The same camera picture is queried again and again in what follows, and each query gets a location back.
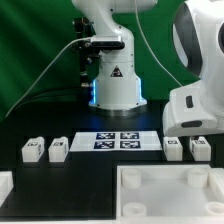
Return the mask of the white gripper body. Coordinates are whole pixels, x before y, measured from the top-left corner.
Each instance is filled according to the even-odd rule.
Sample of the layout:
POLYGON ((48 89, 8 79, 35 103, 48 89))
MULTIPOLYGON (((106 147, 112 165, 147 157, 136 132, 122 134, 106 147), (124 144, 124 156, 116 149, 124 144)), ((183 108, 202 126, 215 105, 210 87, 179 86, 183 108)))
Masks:
POLYGON ((224 133, 224 105, 208 97, 203 81, 173 89, 162 117, 167 137, 224 133))

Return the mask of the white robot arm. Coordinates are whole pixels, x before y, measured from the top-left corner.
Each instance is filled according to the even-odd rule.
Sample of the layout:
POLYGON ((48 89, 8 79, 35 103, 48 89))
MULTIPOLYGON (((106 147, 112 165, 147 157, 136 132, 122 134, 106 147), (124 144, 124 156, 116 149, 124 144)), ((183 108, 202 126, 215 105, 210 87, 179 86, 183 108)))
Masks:
MULTIPOLYGON (((146 105, 134 68, 134 37, 115 13, 153 8, 158 0, 71 0, 93 26, 89 45, 99 51, 92 108, 123 115, 146 105)), ((166 136, 224 133, 224 0, 185 0, 173 23, 173 43, 200 80, 170 91, 162 123, 166 136)))

